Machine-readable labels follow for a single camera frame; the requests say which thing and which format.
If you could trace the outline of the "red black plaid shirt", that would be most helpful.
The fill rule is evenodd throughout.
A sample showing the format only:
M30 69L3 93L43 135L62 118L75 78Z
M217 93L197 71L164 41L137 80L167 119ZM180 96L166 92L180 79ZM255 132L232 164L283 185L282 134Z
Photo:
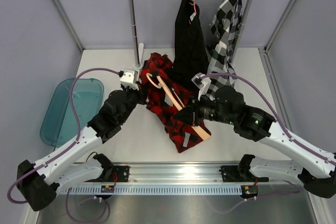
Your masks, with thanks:
M175 144L177 152L182 153L201 143L203 140L192 129L192 126L173 119L173 115L179 110L174 106L164 90L153 86L146 77L147 73L151 73L151 79L158 84L159 81L156 76L160 76L170 91L175 91L184 106L186 106L192 93L168 77L168 71L172 66L173 62L167 55L161 55L157 52L151 53L149 59L144 62L140 79L142 89L148 100L146 108L156 114L163 124L166 133L169 135L170 140ZM204 122L199 126L211 135L211 132L205 127Z

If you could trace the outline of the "wooden hanger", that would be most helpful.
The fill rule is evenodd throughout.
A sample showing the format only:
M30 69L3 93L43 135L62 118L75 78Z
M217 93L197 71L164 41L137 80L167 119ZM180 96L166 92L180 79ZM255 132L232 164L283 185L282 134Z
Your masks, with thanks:
M185 108L183 102L181 101L181 99L178 97L178 95L176 94L175 91L171 92L170 89L168 88L168 86L165 84L165 82L162 80L162 78L160 76L156 76L157 80L159 81L158 84L156 84L151 78L152 78L152 74L151 73L147 73L146 74L147 79L149 80L149 82L155 86L158 89L163 89L164 92L166 93L166 95L169 97L169 99L172 101L172 103L174 104L174 106L180 111L183 108ZM208 134L204 129L202 129L200 126L192 126L192 129L197 133L197 135L204 141L209 140L209 138L211 137L210 134Z

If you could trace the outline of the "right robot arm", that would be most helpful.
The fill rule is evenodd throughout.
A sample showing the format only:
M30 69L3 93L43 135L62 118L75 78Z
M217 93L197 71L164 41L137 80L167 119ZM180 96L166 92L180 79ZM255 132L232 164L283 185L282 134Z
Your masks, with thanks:
M247 105L244 96L232 87L218 89L213 101L204 95L198 100L190 98L174 118L190 126L198 126L203 120L230 124L240 137L272 147L289 158L277 161L245 154L236 171L228 173L231 180L287 180L321 198L335 195L335 154L282 128L271 114Z

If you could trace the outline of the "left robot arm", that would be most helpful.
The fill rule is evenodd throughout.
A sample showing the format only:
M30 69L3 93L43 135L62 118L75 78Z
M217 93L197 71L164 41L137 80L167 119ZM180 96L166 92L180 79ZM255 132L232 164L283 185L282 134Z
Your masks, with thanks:
M112 91L98 114L74 137L56 151L34 163L21 162L16 185L33 211L50 205L63 191L83 182L106 182L114 174L113 163L103 154L80 165L75 162L89 151L113 138L145 97L140 88Z

